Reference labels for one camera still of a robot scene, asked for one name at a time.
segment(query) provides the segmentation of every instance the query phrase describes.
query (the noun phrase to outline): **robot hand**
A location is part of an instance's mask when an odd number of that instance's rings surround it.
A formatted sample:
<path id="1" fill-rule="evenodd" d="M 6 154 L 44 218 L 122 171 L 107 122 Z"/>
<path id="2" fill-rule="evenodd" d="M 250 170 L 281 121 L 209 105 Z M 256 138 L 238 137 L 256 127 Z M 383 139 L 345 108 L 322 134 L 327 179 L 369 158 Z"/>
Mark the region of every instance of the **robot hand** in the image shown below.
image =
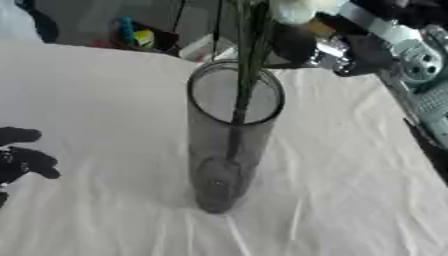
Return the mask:
<path id="1" fill-rule="evenodd" d="M 42 134 L 37 130 L 19 128 L 0 128 L 0 147 L 13 143 L 35 142 Z M 35 172 L 47 179 L 59 178 L 59 172 L 54 168 L 57 160 L 42 152 L 8 147 L 0 150 L 0 207 L 5 203 L 8 194 L 3 189 L 29 172 Z"/>

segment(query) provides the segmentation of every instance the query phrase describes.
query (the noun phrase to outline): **black glove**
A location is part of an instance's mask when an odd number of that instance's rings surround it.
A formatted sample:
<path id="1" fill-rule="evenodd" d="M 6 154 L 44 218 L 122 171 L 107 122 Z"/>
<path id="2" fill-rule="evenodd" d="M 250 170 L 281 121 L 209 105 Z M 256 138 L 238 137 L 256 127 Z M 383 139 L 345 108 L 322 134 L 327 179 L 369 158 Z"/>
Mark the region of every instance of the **black glove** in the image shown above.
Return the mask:
<path id="1" fill-rule="evenodd" d="M 428 141 L 427 137 L 423 136 L 416 126 L 410 124 L 407 120 L 405 120 L 405 122 L 426 157 L 431 161 L 434 169 L 443 179 L 445 184 L 448 185 L 448 151 L 433 145 Z"/>
<path id="2" fill-rule="evenodd" d="M 0 147 L 19 142 L 35 142 L 42 136 L 37 130 L 19 128 L 0 128 Z M 16 181 L 29 172 L 35 172 L 48 179 L 59 178 L 59 172 L 54 168 L 57 160 L 42 152 L 8 147 L 0 150 L 0 185 L 2 187 Z M 0 207 L 4 204 L 8 195 L 0 192 Z"/>

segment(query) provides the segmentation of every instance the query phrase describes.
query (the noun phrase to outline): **white cloth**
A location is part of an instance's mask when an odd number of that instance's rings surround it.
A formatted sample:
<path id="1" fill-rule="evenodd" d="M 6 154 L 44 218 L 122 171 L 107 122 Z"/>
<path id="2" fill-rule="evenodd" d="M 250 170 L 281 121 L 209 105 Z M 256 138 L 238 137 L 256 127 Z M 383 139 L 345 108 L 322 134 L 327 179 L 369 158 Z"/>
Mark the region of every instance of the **white cloth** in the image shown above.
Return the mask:
<path id="1" fill-rule="evenodd" d="M 279 73 L 287 105 L 249 194 L 199 211 L 187 180 L 195 65 L 146 53 L 0 43 L 0 126 L 35 128 L 59 180 L 0 210 L 3 256 L 447 255 L 447 188 L 374 77 Z"/>

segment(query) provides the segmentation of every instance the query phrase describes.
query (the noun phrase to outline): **clear glass vase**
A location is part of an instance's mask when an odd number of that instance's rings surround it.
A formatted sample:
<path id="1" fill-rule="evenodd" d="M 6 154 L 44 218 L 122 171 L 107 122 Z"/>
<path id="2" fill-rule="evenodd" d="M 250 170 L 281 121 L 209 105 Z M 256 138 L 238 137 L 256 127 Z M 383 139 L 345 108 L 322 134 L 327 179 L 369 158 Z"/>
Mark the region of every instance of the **clear glass vase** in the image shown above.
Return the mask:
<path id="1" fill-rule="evenodd" d="M 188 82 L 189 172 L 199 207 L 223 213 L 247 191 L 285 104 L 280 82 L 260 72 L 245 122 L 232 123 L 238 64 L 223 60 L 197 69 Z"/>

